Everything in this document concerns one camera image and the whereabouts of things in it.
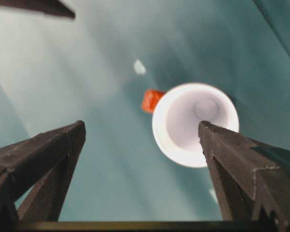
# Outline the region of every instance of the white cup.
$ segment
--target white cup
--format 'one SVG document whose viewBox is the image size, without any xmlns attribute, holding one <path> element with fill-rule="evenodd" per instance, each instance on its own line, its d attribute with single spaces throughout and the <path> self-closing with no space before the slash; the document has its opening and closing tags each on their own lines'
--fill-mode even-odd
<svg viewBox="0 0 290 232">
<path fill-rule="evenodd" d="M 177 86 L 159 100 L 152 120 L 155 140 L 172 161 L 187 167 L 206 167 L 198 136 L 201 121 L 239 131 L 236 109 L 221 90 L 202 83 Z"/>
</svg>

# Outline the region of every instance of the teal surface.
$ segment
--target teal surface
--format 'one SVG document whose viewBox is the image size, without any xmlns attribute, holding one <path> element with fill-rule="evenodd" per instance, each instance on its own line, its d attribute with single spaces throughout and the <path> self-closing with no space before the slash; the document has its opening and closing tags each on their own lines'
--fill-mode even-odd
<svg viewBox="0 0 290 232">
<path fill-rule="evenodd" d="M 214 85 L 241 133 L 290 150 L 290 57 L 253 1 L 64 2 L 74 21 L 0 8 L 0 146 L 86 124 L 60 220 L 221 219 L 207 168 L 156 146 L 148 88 Z"/>
</svg>

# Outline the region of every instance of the black bar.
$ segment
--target black bar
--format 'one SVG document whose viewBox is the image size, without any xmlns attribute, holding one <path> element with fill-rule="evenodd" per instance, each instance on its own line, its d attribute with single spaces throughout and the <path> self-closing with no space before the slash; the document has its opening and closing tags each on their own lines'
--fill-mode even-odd
<svg viewBox="0 0 290 232">
<path fill-rule="evenodd" d="M 258 221 L 205 222 L 35 222 L 19 223 L 22 232 L 98 232 L 98 231 L 195 231 L 195 232 L 271 232 L 272 224 Z"/>
</svg>

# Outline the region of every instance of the orange block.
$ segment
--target orange block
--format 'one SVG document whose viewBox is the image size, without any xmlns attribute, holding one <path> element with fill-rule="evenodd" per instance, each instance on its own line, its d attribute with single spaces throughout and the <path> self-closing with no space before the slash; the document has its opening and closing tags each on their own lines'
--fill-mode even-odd
<svg viewBox="0 0 290 232">
<path fill-rule="evenodd" d="M 156 108 L 156 105 L 158 104 L 159 100 L 162 98 L 164 94 L 165 92 L 161 92 L 155 89 L 146 90 L 141 108 L 145 112 L 152 114 Z"/>
</svg>

